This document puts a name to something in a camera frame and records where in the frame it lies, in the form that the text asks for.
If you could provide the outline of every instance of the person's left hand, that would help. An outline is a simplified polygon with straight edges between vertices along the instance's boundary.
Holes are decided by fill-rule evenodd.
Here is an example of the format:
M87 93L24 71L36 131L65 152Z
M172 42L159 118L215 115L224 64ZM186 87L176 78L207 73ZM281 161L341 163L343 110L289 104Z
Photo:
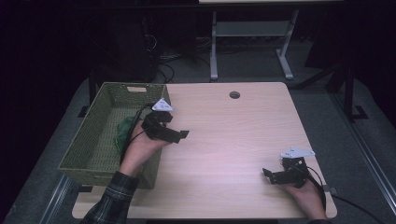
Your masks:
M142 128L142 122L139 121L134 128L131 139L132 143L128 146L125 157L121 163L119 171L125 175L135 177L141 164L148 160L154 152L171 143L150 139Z

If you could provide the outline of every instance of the green cloth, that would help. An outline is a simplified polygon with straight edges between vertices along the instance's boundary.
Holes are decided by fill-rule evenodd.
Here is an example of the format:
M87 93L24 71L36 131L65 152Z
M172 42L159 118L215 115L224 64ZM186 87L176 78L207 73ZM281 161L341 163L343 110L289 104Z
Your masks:
M131 128L132 122L134 122L134 117L128 117L124 119L119 125L117 125L117 135L115 138L117 151L121 154L125 140L127 139L127 135L129 129Z

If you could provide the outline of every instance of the light wood tabletop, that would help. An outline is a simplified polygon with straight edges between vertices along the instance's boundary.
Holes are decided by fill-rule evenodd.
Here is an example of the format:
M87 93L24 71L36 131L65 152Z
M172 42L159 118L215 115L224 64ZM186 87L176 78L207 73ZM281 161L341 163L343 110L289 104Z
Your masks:
M168 127L190 131L179 144L163 148L154 189L138 189L129 218L303 217L262 168L283 171L280 153L312 149L285 84L207 83L167 85L176 109ZM230 92L240 93L238 99ZM315 157L308 166L324 178ZM73 216L83 218L105 188L78 195ZM329 193L327 215L336 216Z

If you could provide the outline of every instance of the plaid shirt sleeve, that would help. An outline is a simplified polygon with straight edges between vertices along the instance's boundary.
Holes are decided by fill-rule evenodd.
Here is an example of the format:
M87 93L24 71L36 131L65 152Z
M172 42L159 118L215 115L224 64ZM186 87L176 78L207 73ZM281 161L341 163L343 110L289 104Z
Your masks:
M87 215L81 220L80 224L125 223L129 205L138 183L138 178L116 172L110 184L107 186L102 199L91 208Z

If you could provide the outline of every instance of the person's right hand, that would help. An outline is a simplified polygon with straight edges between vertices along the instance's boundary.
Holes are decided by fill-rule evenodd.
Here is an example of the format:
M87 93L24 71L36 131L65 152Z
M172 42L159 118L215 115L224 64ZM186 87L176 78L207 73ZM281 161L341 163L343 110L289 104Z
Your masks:
M282 188L293 197L310 220L327 219L318 189L310 180L307 179L300 189L293 184L282 185Z
M128 146L119 169L121 173L133 177L136 177L140 165L148 160L152 154L171 144L160 139L150 139L143 130L142 123L141 120L136 124L131 136L131 139L134 140Z

